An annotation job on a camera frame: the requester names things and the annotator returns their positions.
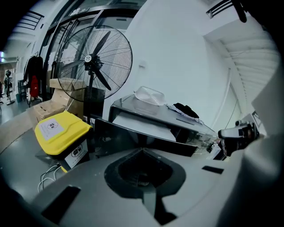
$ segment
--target black cloth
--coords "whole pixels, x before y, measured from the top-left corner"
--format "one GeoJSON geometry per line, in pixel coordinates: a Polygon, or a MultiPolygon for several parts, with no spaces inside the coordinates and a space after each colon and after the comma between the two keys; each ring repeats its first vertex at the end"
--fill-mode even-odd
{"type": "Polygon", "coordinates": [[[199,116],[189,106],[184,106],[181,103],[176,103],[174,106],[190,117],[199,118],[199,116]]]}
{"type": "Polygon", "coordinates": [[[36,76],[37,80],[43,78],[43,59],[42,57],[31,57],[24,72],[24,82],[28,79],[28,87],[31,87],[32,76],[36,76]]]}

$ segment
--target black monitor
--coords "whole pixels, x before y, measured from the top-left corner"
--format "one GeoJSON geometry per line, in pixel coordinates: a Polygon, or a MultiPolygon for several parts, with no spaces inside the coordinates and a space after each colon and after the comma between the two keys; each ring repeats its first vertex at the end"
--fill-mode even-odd
{"type": "Polygon", "coordinates": [[[197,146],[161,139],[102,119],[95,120],[94,132],[89,152],[96,157],[140,147],[190,157],[197,149],[197,146]]]}

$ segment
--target air vent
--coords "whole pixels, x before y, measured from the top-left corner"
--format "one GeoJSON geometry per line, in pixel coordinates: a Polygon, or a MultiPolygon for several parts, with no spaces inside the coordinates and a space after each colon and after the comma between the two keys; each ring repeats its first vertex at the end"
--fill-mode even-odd
{"type": "Polygon", "coordinates": [[[206,14],[212,19],[218,13],[222,12],[223,10],[233,6],[231,0],[222,0],[221,2],[214,5],[211,9],[209,9],[206,14]]]}
{"type": "Polygon", "coordinates": [[[174,195],[183,185],[185,171],[179,164],[141,149],[110,164],[105,180],[121,197],[141,198],[161,225],[176,218],[166,211],[162,197],[174,195]]]}

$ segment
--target yellow lid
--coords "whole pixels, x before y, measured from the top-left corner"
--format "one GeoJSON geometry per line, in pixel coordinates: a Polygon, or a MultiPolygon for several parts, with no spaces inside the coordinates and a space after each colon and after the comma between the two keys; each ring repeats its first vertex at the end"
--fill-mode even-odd
{"type": "Polygon", "coordinates": [[[46,154],[58,155],[92,126],[75,115],[64,111],[40,121],[35,128],[35,136],[46,154]]]}

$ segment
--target fan blade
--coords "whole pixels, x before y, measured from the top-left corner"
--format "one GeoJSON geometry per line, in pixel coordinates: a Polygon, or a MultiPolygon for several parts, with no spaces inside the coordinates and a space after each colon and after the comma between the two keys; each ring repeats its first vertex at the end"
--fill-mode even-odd
{"type": "Polygon", "coordinates": [[[108,31],[105,36],[101,39],[101,41],[99,41],[98,45],[96,46],[96,48],[94,49],[94,52],[93,52],[93,57],[95,57],[98,52],[101,50],[101,48],[103,47],[103,45],[106,43],[107,41],[107,38],[109,37],[110,35],[110,31],[108,31]]]}
{"type": "Polygon", "coordinates": [[[74,62],[71,62],[65,66],[62,67],[61,70],[68,70],[68,69],[71,69],[79,64],[81,64],[82,62],[84,62],[84,60],[77,60],[77,61],[74,61],[74,62]]]}
{"type": "Polygon", "coordinates": [[[103,75],[101,74],[101,72],[96,68],[94,69],[96,76],[98,77],[98,79],[100,80],[100,82],[102,82],[102,84],[108,89],[111,90],[109,84],[107,83],[106,79],[103,77],[103,75]]]}

